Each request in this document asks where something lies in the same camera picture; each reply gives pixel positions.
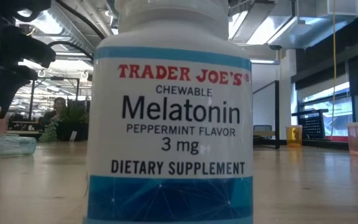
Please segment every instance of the wooden table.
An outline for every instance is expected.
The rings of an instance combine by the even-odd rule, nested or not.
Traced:
[[[86,143],[39,144],[0,158],[0,224],[80,224]],[[358,157],[256,149],[255,223],[358,224]]]

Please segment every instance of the blue geometric pattern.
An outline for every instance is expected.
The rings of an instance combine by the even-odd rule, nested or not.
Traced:
[[[132,179],[91,176],[88,219],[122,222],[201,222],[253,215],[252,177]]]

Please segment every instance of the green plant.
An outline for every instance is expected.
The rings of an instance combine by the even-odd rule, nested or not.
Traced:
[[[69,104],[59,115],[60,121],[68,123],[87,123],[88,114],[84,108]]]
[[[56,142],[56,129],[59,126],[57,119],[52,119],[50,124],[45,125],[45,131],[40,137],[40,142]]]

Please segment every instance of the black equipment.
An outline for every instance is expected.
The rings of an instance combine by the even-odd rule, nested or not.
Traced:
[[[44,10],[49,9],[51,0],[0,0],[0,107],[4,118],[14,95],[31,80],[37,80],[37,73],[18,62],[31,60],[48,68],[55,61],[56,53],[45,43],[33,39],[29,26],[16,27],[16,19],[31,22]],[[18,12],[30,10],[24,17]]]

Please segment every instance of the white wall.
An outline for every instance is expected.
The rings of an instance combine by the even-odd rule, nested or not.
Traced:
[[[252,65],[252,92],[274,80],[280,81],[280,139],[287,139],[286,127],[296,124],[291,114],[297,111],[297,95],[291,77],[296,74],[296,52],[287,50],[280,65]],[[272,125],[275,130],[274,85],[256,93],[253,102],[254,125]]]
[[[254,94],[254,125],[271,125],[275,130],[275,85],[270,85]]]
[[[252,92],[277,79],[278,65],[252,65]],[[253,95],[254,125],[271,125],[275,130],[275,85]]]
[[[278,65],[252,65],[252,92],[277,80]]]
[[[297,107],[295,86],[291,83],[291,77],[296,74],[296,52],[287,50],[285,55],[278,72],[280,80],[280,139],[287,139],[287,127],[292,124],[291,114]]]

